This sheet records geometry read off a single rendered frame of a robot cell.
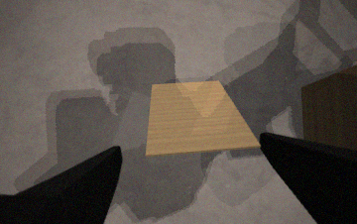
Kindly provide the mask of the tan wooden block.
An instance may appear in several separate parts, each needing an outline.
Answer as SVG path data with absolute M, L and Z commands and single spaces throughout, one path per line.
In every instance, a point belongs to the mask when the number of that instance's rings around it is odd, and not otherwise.
M 152 84 L 147 157 L 261 148 L 219 80 Z
M 303 139 L 357 151 L 357 65 L 301 88 Z

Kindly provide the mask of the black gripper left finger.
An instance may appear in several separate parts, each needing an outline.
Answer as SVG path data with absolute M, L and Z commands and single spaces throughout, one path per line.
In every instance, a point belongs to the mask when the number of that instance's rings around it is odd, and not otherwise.
M 103 224 L 121 165 L 115 146 L 29 189 L 0 194 L 0 224 Z

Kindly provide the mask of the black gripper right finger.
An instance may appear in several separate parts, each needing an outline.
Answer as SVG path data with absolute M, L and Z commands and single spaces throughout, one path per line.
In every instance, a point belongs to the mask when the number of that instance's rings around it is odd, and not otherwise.
M 357 224 L 357 151 L 272 133 L 259 144 L 317 224 Z

